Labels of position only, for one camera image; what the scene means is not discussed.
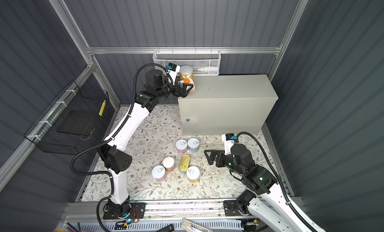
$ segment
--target black wire basket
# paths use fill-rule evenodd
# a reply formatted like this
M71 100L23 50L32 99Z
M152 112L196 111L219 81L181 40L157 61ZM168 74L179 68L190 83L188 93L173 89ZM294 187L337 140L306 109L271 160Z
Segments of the black wire basket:
M77 155L103 138L99 118L109 106L108 93L87 87L76 87L56 102L46 119L37 119L24 134L41 151Z

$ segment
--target cabinet top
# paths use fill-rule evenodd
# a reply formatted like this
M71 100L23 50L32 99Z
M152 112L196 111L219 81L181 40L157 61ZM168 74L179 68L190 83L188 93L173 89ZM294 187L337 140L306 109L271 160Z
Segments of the cabinet top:
M261 75L194 76L195 91L179 102L276 101L268 77Z

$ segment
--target cabinet door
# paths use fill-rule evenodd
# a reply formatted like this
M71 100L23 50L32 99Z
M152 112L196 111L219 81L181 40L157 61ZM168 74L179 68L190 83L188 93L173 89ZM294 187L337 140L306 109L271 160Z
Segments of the cabinet door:
M275 102L180 102L183 135L258 133Z

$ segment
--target wire basket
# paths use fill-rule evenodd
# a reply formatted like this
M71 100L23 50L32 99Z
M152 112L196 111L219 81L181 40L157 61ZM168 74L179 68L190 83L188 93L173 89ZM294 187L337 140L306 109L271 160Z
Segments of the wire basket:
M221 53L159 53L153 52L153 62L167 67L169 63L189 65L194 76L218 75Z
M108 93L103 90L76 87L44 121L38 121L24 137L47 153L77 155L103 139L98 129L99 118L109 106Z

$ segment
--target floral tablecloth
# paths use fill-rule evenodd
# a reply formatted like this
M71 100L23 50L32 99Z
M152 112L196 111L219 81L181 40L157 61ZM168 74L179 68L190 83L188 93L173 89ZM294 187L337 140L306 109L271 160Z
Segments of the floral tablecloth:
M113 125L113 129L128 111L129 107L121 107ZM152 168L161 164L167 156L175 158L178 167L181 154L176 152L175 142L178 139L198 138L200 149L191 156L190 166L200 169L200 181L192 184L178 169L167 174L167 179L157 182L151 176ZM273 166L269 149L260 131L255 135L268 154ZM240 143L252 152L254 161L269 169L266 160L250 137L242 135ZM128 142L126 153L132 156L132 164L127 169L127 187L130 200L161 200L161 199L199 199L199 198L230 198L237 197L245 186L235 180L227 168L217 168L209 165L204 155L206 149L224 149L221 135L183 136L179 107L176 105L156 106L152 113L142 121ZM95 171L105 170L104 163L99 158ZM98 201L110 193L110 182L107 175L94 175L91 177L82 201Z

